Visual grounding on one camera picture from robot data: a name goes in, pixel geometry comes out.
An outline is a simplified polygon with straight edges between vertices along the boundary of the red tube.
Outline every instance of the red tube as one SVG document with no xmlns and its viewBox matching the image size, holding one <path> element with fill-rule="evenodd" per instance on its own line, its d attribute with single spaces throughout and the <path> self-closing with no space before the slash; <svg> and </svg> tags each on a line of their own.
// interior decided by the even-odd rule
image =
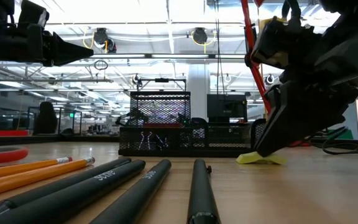
<svg viewBox="0 0 358 224">
<path fill-rule="evenodd" d="M 7 150 L 4 151 L 4 148 L 0 148 L 0 163 L 24 159 L 29 153 L 29 150 L 26 147 L 18 147 L 14 150 L 12 150 L 12 148 L 7 147 L 6 149 Z"/>
<path fill-rule="evenodd" d="M 259 7 L 263 3 L 263 0 L 256 1 L 255 3 Z M 244 22 L 246 24 L 247 42 L 248 42 L 248 46 L 249 46 L 250 50 L 252 50 L 252 49 L 254 49 L 255 42 L 254 42 L 254 35 L 252 32 L 251 18 L 249 15 L 248 0 L 241 0 L 241 5 L 242 5 L 242 11 L 244 13 Z M 264 101 L 267 113 L 269 114 L 270 113 L 270 103 L 265 98 L 266 89 L 264 86 L 263 78 L 260 76 L 260 72 L 257 69 L 257 64 L 252 63 L 250 66 L 250 69 L 251 69 L 252 76 L 254 77 L 254 80 L 256 82 L 256 86 L 258 87 L 259 93 L 262 96 L 262 99 Z"/>
</svg>

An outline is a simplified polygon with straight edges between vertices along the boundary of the desk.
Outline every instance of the desk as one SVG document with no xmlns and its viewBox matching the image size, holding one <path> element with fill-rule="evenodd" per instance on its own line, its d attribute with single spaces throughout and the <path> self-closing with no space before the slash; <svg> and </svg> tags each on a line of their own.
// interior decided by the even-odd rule
<svg viewBox="0 0 358 224">
<path fill-rule="evenodd" d="M 72 156 L 94 156 L 95 165 L 118 158 L 118 143 L 53 142 L 29 144 L 22 162 Z M 234 159 L 206 158 L 223 224 L 358 224 L 358 155 L 332 156 L 313 147 L 283 149 L 288 164 L 238 165 Z M 143 174 L 161 158 L 133 157 L 147 162 Z M 194 158 L 169 158 L 172 169 L 140 223 L 184 224 Z M 0 200 L 73 173 L 0 194 Z M 89 223 L 140 176 L 120 186 L 73 217 L 68 223 Z"/>
</svg>

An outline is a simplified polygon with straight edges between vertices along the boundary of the ceiling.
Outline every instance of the ceiling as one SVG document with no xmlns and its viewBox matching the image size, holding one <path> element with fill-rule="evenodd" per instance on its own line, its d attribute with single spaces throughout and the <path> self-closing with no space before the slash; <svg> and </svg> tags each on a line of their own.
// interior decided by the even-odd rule
<svg viewBox="0 0 358 224">
<path fill-rule="evenodd" d="M 47 9 L 50 19 L 46 30 L 56 32 L 63 40 L 88 47 L 92 45 L 93 32 L 105 27 L 117 46 L 117 54 L 217 54 L 216 21 L 219 19 L 219 46 L 223 55 L 231 59 L 222 60 L 224 87 L 228 90 L 252 91 L 252 97 L 259 99 L 250 70 L 244 64 L 244 15 L 240 0 L 220 0 L 219 12 L 211 0 L 32 0 Z M 281 15 L 282 2 L 266 0 L 259 9 L 249 1 L 253 22 Z M 315 32 L 324 32 L 338 14 L 324 12 L 319 5 L 308 6 L 308 1 L 299 1 L 305 24 L 316 26 Z M 19 20 L 20 0 L 16 0 L 15 21 Z M 194 43 L 191 33 L 196 27 L 205 28 L 208 45 Z M 104 54 L 95 45 L 96 54 Z M 128 92 L 132 91 L 132 79 L 141 78 L 186 78 L 189 66 L 206 63 L 211 80 L 211 91 L 216 89 L 218 64 L 216 59 L 199 58 L 107 58 L 105 70 L 94 66 L 99 59 L 87 58 L 63 67 L 42 67 L 38 64 L 0 62 L 0 78 L 6 80 L 25 79 L 20 85 L 6 85 L 0 88 L 33 89 L 30 95 L 39 98 L 59 96 L 66 100 L 57 103 L 118 103 L 122 111 L 128 110 Z M 279 69 L 263 66 L 263 74 L 278 76 Z M 51 78 L 71 80 L 49 83 Z M 150 82 L 144 90 L 181 91 L 180 83 Z"/>
</svg>

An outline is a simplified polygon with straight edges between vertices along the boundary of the pencil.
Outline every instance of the pencil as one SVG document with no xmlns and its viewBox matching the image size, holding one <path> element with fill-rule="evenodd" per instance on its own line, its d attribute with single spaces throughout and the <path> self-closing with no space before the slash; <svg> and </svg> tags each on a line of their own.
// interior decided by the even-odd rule
<svg viewBox="0 0 358 224">
<path fill-rule="evenodd" d="M 50 159 L 46 161 L 31 162 L 28 164 L 0 167 L 0 177 L 5 177 L 7 175 L 12 175 L 12 174 L 18 174 L 30 170 L 40 169 L 48 166 L 53 166 L 56 164 L 63 164 L 66 162 L 70 162 L 72 160 L 73 159 L 71 157 L 64 157 L 59 159 Z"/>
<path fill-rule="evenodd" d="M 65 164 L 58 164 L 41 169 L 31 170 L 20 174 L 13 174 L 6 177 L 0 177 L 0 193 L 16 189 L 28 184 L 45 180 L 47 178 L 66 174 L 78 170 L 94 163 L 94 158 L 80 159 Z"/>
</svg>

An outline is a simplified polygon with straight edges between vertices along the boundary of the pillar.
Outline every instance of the pillar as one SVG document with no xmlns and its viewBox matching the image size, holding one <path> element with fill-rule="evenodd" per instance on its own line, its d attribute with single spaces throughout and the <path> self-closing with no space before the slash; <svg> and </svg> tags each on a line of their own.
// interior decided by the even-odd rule
<svg viewBox="0 0 358 224">
<path fill-rule="evenodd" d="M 207 117 L 206 95 L 209 94 L 208 65 L 195 64 L 189 66 L 187 75 L 187 91 L 191 92 L 191 117 Z"/>
</svg>

